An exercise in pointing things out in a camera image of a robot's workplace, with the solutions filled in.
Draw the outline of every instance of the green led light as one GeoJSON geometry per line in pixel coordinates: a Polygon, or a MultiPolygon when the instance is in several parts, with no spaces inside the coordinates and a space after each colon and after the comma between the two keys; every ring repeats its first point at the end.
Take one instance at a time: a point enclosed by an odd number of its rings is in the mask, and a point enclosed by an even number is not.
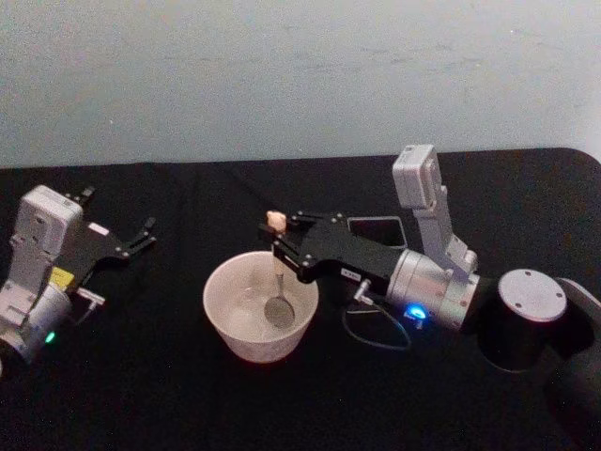
{"type": "Polygon", "coordinates": [[[46,337],[46,343],[52,343],[56,334],[54,332],[50,332],[46,337]]]}

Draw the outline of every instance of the black tablecloth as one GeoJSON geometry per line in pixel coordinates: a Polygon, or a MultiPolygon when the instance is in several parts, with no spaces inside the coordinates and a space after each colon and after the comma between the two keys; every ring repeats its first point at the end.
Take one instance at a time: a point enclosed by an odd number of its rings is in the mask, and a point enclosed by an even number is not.
{"type": "MultiPolygon", "coordinates": [[[[396,215],[393,156],[252,163],[129,164],[0,171],[0,275],[19,198],[37,184],[98,188],[86,219],[127,239],[149,215],[157,245],[89,283],[103,311],[0,386],[0,449],[565,449],[541,386],[487,363],[475,338],[431,324],[407,353],[349,338],[322,299],[297,349],[274,365],[235,357],[202,310],[212,270],[266,249],[267,209],[396,215]]],[[[601,172],[568,149],[439,155],[455,233],[499,276],[528,267],[601,294],[601,172]]]]}

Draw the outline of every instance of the metal spoon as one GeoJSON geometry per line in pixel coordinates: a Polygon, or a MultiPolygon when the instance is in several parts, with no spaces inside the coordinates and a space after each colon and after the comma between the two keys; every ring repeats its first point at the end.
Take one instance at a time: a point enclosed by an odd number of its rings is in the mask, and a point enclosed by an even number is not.
{"type": "Polygon", "coordinates": [[[294,322],[294,309],[284,297],[284,275],[275,274],[278,295],[269,298],[265,303],[265,318],[278,329],[286,329],[294,322]]]}

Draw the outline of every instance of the yellow label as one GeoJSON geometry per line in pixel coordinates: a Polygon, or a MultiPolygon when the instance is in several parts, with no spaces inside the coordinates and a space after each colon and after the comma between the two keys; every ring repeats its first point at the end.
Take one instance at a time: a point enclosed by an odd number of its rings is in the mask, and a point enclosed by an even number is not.
{"type": "Polygon", "coordinates": [[[75,276],[70,272],[54,266],[53,272],[50,274],[50,281],[55,283],[60,289],[65,290],[71,283],[71,280],[73,280],[73,277],[75,276]]]}

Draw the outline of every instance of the white wall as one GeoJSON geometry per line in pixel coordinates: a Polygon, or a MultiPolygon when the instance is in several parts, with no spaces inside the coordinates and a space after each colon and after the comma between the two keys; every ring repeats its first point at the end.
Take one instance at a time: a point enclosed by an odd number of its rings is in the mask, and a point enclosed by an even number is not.
{"type": "Polygon", "coordinates": [[[0,0],[0,166],[569,146],[598,0],[0,0]]]}

